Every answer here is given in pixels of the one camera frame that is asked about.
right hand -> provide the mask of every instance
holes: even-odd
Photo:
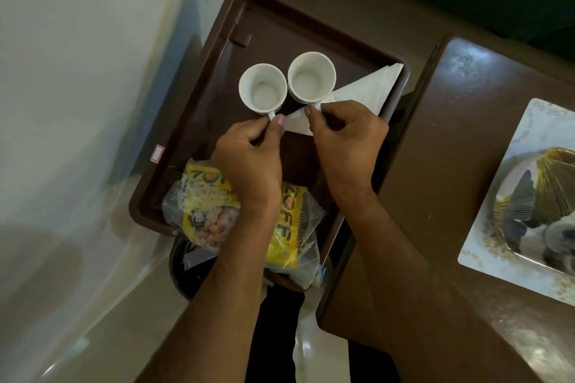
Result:
[[[323,103],[321,110],[346,124],[342,130],[333,131],[315,107],[308,105],[304,110],[329,190],[346,214],[365,197],[374,195],[371,175],[388,126],[354,100]]]

plastic bag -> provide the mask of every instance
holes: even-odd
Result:
[[[493,216],[514,253],[575,275],[575,152],[553,147],[518,164]]]
[[[240,203],[231,185],[209,162],[190,159],[163,200],[166,221],[188,239],[218,253],[234,226]],[[314,229],[324,210],[303,186],[282,183],[282,206],[266,254],[266,267],[306,289],[321,278]]]

left hand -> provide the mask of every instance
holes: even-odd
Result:
[[[216,144],[212,163],[229,180],[241,208],[265,209],[281,203],[282,164],[279,140],[284,134],[285,117],[277,115],[236,123]],[[250,141],[265,131],[263,142]]]

floor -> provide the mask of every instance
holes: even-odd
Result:
[[[459,35],[542,72],[575,83],[571,64],[509,42],[412,0],[296,0],[316,16],[366,40],[402,53],[411,65],[405,92],[414,89],[435,44]],[[349,382],[347,341],[320,330],[314,310],[320,290],[307,293],[299,315],[294,361],[298,383]],[[167,261],[44,373],[43,383],[128,382],[182,312],[186,302],[173,287]]]

brown tray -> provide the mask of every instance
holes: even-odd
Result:
[[[405,58],[315,19],[290,0],[224,0],[199,60],[192,65],[184,57],[172,83],[177,111],[155,141],[165,147],[161,160],[149,164],[132,195],[133,220],[161,234],[182,235],[164,220],[162,199],[189,158],[208,159],[232,124],[258,117],[240,100],[237,85],[242,73],[267,62],[286,75],[291,61],[307,51],[324,53],[333,61],[336,89],[386,65],[404,64],[380,114],[389,121],[409,77]],[[300,107],[288,96],[280,112],[287,115]],[[329,193],[313,138],[286,132],[280,151],[284,180],[306,186],[327,212],[317,228],[323,263],[343,216]]]

